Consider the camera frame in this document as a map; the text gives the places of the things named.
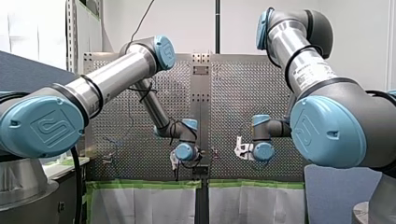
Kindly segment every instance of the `green object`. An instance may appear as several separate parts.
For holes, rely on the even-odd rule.
[[[304,182],[277,182],[270,180],[214,179],[209,181],[210,188],[237,188],[242,186],[271,189],[304,189]]]

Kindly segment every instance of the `perforated metal panel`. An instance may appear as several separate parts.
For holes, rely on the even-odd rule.
[[[304,159],[290,139],[274,139],[275,157],[264,166],[239,160],[233,153],[236,136],[251,142],[251,118],[269,114],[282,119],[289,89],[280,69],[266,56],[213,55],[210,147],[211,178],[253,178],[304,181]]]
[[[117,57],[117,54],[87,53],[85,73]],[[206,83],[196,80],[197,76],[192,74],[195,63],[190,55],[178,54],[177,64],[171,71],[154,77],[154,88],[159,91],[158,97],[169,116],[183,119],[192,118],[197,111],[191,110],[199,108],[193,106],[197,102],[191,103],[191,98],[197,101],[191,90],[197,91],[197,85],[210,85],[210,88],[202,88],[211,89],[210,116],[200,116],[200,119],[210,119],[209,147],[216,152],[211,154],[210,178],[303,181],[305,161],[289,139],[274,139],[276,156],[265,167],[241,161],[233,153],[238,134],[244,142],[251,141],[253,115],[267,113],[274,119],[283,117],[289,91],[281,71],[265,56],[210,55],[207,63],[211,71],[207,76],[211,82]],[[176,143],[170,147],[169,141],[155,137],[152,129],[153,123],[138,103],[135,92],[123,92],[93,121],[97,158],[89,167],[88,176],[91,179],[173,179],[169,153]],[[104,163],[111,161],[106,159],[109,154],[113,154],[112,162]],[[190,176],[189,171],[180,171],[181,178]]]
[[[87,53],[85,72],[94,71],[117,57],[110,53]],[[191,118],[190,61],[190,55],[178,55],[171,72],[161,72],[153,79],[159,100],[175,119]],[[138,101],[134,91],[124,91],[92,122],[97,157],[89,167],[89,179],[174,179],[169,155],[177,141],[169,146],[169,139],[154,136],[149,114]],[[179,173],[181,179],[190,175],[184,169]]]

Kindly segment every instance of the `metal frame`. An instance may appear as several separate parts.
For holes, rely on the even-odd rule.
[[[78,72],[78,34],[76,0],[66,1],[67,71]]]
[[[111,61],[114,61],[115,59],[118,58],[118,54],[116,53],[86,53],[84,55],[84,73],[89,73],[93,71],[94,69],[105,65],[106,63],[109,63]],[[186,75],[190,75],[190,81],[187,85],[190,85],[188,88],[188,94],[186,94],[186,97],[188,99],[183,100],[180,102],[181,107],[186,108],[184,104],[189,105],[190,109],[190,117],[197,119],[199,122],[199,131],[198,131],[198,139],[197,139],[197,146],[202,150],[202,152],[206,155],[201,163],[192,170],[192,173],[189,174],[187,173],[188,170],[183,170],[183,172],[180,172],[181,179],[199,179],[202,181],[202,186],[196,190],[196,201],[195,201],[195,223],[201,224],[201,223],[208,223],[209,222],[209,198],[208,198],[208,178],[213,177],[213,178],[220,178],[222,176],[226,176],[229,178],[270,178],[272,180],[280,180],[280,181],[303,181],[303,172],[304,172],[304,163],[303,159],[301,157],[297,157],[297,154],[291,153],[293,150],[293,146],[291,141],[282,139],[282,140],[275,140],[275,146],[284,146],[284,148],[281,148],[283,150],[282,153],[289,153],[285,158],[282,158],[281,160],[296,160],[295,163],[293,162],[288,162],[285,163],[284,166],[282,164],[279,165],[281,161],[276,161],[277,165],[275,167],[271,167],[271,172],[274,176],[269,176],[269,175],[261,175],[263,170],[259,171],[250,171],[251,167],[249,167],[244,161],[240,161],[239,159],[236,158],[236,156],[233,154],[233,147],[229,149],[230,152],[228,152],[228,148],[223,148],[222,152],[225,152],[222,155],[229,156],[230,153],[232,154],[232,158],[227,159],[226,162],[231,164],[232,166],[238,166],[237,169],[234,169],[233,171],[238,171],[238,172],[244,172],[242,174],[225,174],[224,168],[219,167],[219,163],[216,161],[214,158],[214,155],[212,152],[215,152],[217,149],[214,147],[214,139],[215,138],[221,138],[219,136],[221,133],[216,133],[219,132],[219,126],[216,122],[221,122],[218,120],[213,121],[212,119],[218,119],[221,114],[219,114],[219,108],[214,108],[214,106],[219,106],[219,99],[221,97],[225,97],[224,95],[221,95],[219,91],[229,91],[230,86],[225,86],[225,89],[229,88],[228,90],[219,90],[219,87],[222,88],[222,86],[217,86],[219,82],[225,81],[227,84],[235,84],[235,79],[233,78],[247,78],[247,80],[241,80],[241,83],[244,84],[242,85],[241,88],[244,88],[243,91],[251,91],[251,89],[256,90],[257,88],[267,88],[271,89],[270,91],[279,91],[279,92],[268,92],[268,90],[261,90],[262,93],[256,93],[252,92],[251,97],[253,100],[251,102],[248,102],[248,107],[254,107],[254,111],[251,111],[251,109],[246,110],[244,107],[241,107],[239,105],[233,105],[235,102],[233,102],[232,99],[231,102],[227,102],[230,104],[231,109],[235,109],[238,112],[238,110],[241,110],[243,113],[249,114],[250,116],[254,115],[254,113],[266,113],[266,112],[273,112],[277,116],[283,116],[284,112],[287,107],[287,101],[288,101],[288,95],[289,95],[289,90],[287,89],[286,85],[283,82],[283,75],[281,72],[273,67],[271,63],[269,62],[268,58],[266,56],[253,56],[253,55],[214,55],[214,54],[200,54],[200,53],[194,53],[194,54],[178,54],[177,55],[177,61],[182,62],[185,66],[185,70],[183,70],[183,73],[186,73]],[[178,82],[183,82],[182,80],[174,80],[175,76],[164,76],[164,75],[171,75],[173,72],[177,72],[174,70],[171,70],[165,74],[158,74],[154,78],[158,78],[159,82],[155,82],[154,88],[159,88],[161,91],[159,92],[160,98],[161,98],[161,93],[166,91],[169,92],[168,89],[172,90],[173,85],[179,85],[180,83]],[[233,77],[232,71],[230,72],[227,69],[239,69],[239,70],[244,70],[247,69],[247,74],[240,73],[238,74],[239,77]],[[265,87],[261,86],[262,83],[267,83],[268,82],[266,78],[271,78],[271,80],[274,81],[274,83],[271,83],[271,87]],[[273,97],[274,99],[266,99],[266,97],[262,97],[263,94],[268,94],[268,97]],[[121,97],[116,99],[116,101],[119,102],[119,104],[129,104],[129,101],[125,100],[125,96],[122,96],[123,93],[121,94]],[[162,103],[163,104],[169,104],[165,106],[165,109],[173,109],[173,110],[178,110],[179,105],[172,105],[174,103],[172,99],[167,99],[167,98],[162,98],[160,100],[164,100]],[[276,101],[276,110],[274,110],[271,106],[272,104]],[[235,111],[227,111],[228,117],[233,116]],[[120,111],[114,110],[114,115],[111,116],[119,116]],[[93,136],[87,137],[86,140],[93,139]],[[301,167],[301,174],[298,176],[294,175],[285,175],[285,176],[277,176],[282,174],[282,172],[285,172],[284,169],[285,167],[288,167],[290,164],[294,167],[291,169],[291,171],[286,171],[286,172],[296,172],[298,167]],[[215,173],[212,174],[212,171],[210,171],[209,167],[215,167]]]

